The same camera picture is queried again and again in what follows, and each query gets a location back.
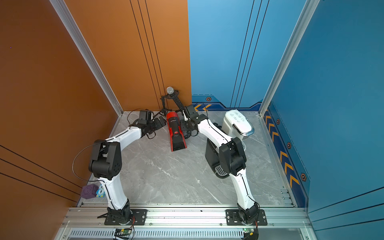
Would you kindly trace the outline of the red coffee machine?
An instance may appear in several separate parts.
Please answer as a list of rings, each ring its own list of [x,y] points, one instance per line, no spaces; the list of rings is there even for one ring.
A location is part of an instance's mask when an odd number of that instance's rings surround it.
[[[181,129],[179,116],[176,112],[169,112],[167,114],[167,124],[170,134],[172,152],[186,149],[187,145]]]

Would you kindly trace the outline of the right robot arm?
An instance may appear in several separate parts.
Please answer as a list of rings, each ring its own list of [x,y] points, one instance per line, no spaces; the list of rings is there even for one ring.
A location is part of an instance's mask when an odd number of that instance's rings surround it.
[[[254,133],[248,119],[238,110],[225,113],[221,128],[212,123],[208,116],[183,112],[185,127],[197,130],[208,138],[206,159],[213,168],[219,167],[225,177],[230,177],[237,194],[239,216],[244,225],[257,220],[260,206],[252,195],[246,172],[247,157],[242,139]]]

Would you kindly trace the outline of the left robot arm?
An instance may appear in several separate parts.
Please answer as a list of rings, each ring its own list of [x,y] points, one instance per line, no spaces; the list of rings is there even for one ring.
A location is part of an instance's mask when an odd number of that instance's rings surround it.
[[[166,125],[164,117],[152,118],[151,111],[141,111],[140,118],[126,130],[93,144],[89,170],[101,183],[108,200],[106,225],[133,225],[134,214],[121,183],[122,150],[140,138],[151,135]]]

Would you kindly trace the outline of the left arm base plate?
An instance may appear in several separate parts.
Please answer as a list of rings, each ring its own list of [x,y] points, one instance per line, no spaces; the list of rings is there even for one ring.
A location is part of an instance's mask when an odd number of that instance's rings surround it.
[[[147,219],[147,209],[126,209],[113,210],[107,208],[108,212],[99,218],[105,218],[104,225],[106,226],[143,226]]]

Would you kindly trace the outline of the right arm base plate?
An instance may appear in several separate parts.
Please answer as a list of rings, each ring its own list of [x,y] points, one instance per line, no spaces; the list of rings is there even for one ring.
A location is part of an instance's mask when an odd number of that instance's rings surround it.
[[[238,209],[225,210],[226,221],[228,226],[267,226],[268,221],[265,211],[260,209],[256,213],[249,214],[248,212]]]

